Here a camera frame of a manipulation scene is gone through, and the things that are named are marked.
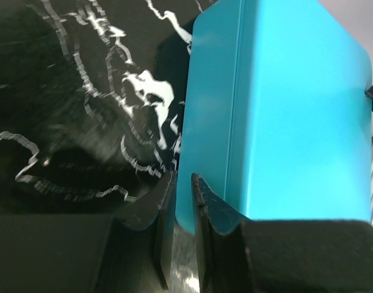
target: white wall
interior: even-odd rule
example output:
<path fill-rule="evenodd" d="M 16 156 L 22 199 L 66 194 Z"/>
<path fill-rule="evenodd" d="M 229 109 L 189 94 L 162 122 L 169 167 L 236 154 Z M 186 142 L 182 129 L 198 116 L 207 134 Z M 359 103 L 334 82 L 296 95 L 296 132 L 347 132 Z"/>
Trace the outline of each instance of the white wall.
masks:
<path fill-rule="evenodd" d="M 319 0 L 319 2 L 363 45 L 371 58 L 373 74 L 373 0 Z"/>

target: blue box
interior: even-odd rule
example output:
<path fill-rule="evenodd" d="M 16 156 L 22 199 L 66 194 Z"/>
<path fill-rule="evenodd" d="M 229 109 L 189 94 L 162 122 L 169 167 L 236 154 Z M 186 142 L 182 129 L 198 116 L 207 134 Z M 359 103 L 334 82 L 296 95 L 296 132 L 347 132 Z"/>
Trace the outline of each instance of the blue box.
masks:
<path fill-rule="evenodd" d="M 194 24 L 176 218 L 200 173 L 251 219 L 371 219 L 366 51 L 315 0 L 220 0 Z"/>

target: black marble surface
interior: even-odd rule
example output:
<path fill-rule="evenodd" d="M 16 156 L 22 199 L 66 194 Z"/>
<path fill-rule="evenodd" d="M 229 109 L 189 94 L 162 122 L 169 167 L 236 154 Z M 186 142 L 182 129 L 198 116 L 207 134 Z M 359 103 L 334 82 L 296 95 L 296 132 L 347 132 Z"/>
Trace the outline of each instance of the black marble surface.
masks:
<path fill-rule="evenodd" d="M 213 2 L 0 1 L 0 214 L 112 212 L 174 170 Z"/>

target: blue rectangular block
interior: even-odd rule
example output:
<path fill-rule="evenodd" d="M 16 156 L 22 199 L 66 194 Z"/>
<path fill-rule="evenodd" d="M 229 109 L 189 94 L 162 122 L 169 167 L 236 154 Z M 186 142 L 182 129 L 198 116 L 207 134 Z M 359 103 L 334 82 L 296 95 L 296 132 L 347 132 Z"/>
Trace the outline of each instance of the blue rectangular block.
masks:
<path fill-rule="evenodd" d="M 190 177 L 251 219 L 370 220 L 366 51 L 316 0 L 220 0 L 194 25 L 176 217 Z"/>

